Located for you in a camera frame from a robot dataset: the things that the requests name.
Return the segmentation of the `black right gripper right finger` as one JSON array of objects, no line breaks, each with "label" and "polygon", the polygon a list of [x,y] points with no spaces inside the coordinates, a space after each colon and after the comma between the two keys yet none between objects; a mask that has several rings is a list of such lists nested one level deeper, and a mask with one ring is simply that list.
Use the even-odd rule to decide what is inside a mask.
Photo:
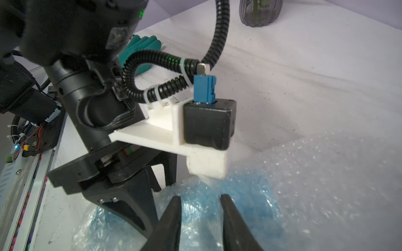
[{"label": "black right gripper right finger", "polygon": [[228,194],[220,197],[223,209],[224,251],[263,251]]}]

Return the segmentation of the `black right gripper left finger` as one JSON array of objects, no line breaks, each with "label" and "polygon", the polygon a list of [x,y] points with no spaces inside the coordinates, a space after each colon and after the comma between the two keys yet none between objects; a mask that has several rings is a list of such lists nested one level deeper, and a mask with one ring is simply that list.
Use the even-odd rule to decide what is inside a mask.
[{"label": "black right gripper left finger", "polygon": [[141,251],[178,251],[181,225],[181,197],[174,196]]}]

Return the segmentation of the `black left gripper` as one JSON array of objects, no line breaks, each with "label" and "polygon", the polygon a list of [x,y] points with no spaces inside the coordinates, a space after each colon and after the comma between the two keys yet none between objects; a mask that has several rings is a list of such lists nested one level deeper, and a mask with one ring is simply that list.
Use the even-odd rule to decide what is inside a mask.
[{"label": "black left gripper", "polygon": [[54,187],[68,195],[80,193],[119,216],[145,238],[158,224],[154,191],[161,187],[152,167],[163,166],[165,183],[177,176],[177,155],[143,146],[114,142],[50,171]]}]

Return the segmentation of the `blue wine glass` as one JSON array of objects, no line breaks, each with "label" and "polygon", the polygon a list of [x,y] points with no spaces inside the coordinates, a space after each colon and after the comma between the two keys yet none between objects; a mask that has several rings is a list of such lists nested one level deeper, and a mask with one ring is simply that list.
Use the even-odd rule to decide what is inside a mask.
[{"label": "blue wine glass", "polygon": [[[280,210],[262,170],[231,170],[225,179],[196,176],[154,194],[158,216],[174,196],[182,200],[180,250],[221,251],[223,210],[220,197],[228,194],[258,243],[268,250],[271,240],[283,233]],[[122,218],[89,206],[74,229],[74,251],[138,251],[146,238]]]}]

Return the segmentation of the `clear bubble wrap sheet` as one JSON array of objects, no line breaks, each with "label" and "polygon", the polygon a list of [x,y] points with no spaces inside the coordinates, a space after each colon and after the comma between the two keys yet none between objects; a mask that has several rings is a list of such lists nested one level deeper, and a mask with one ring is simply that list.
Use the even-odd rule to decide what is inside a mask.
[{"label": "clear bubble wrap sheet", "polygon": [[268,174],[283,233],[266,251],[399,251],[402,145],[351,133],[299,139],[231,170]]}]

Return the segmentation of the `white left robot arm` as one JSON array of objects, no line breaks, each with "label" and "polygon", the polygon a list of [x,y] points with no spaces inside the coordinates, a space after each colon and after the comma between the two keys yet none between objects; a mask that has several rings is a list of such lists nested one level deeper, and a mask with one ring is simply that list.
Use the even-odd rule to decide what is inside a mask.
[{"label": "white left robot arm", "polygon": [[139,99],[122,87],[117,56],[128,45],[147,1],[1,1],[1,112],[34,123],[55,113],[54,100],[31,90],[32,78],[11,64],[12,50],[45,68],[62,108],[88,153],[50,171],[54,187],[81,193],[149,238],[158,225],[151,165],[176,181],[177,156],[112,142],[117,129],[144,120]]}]

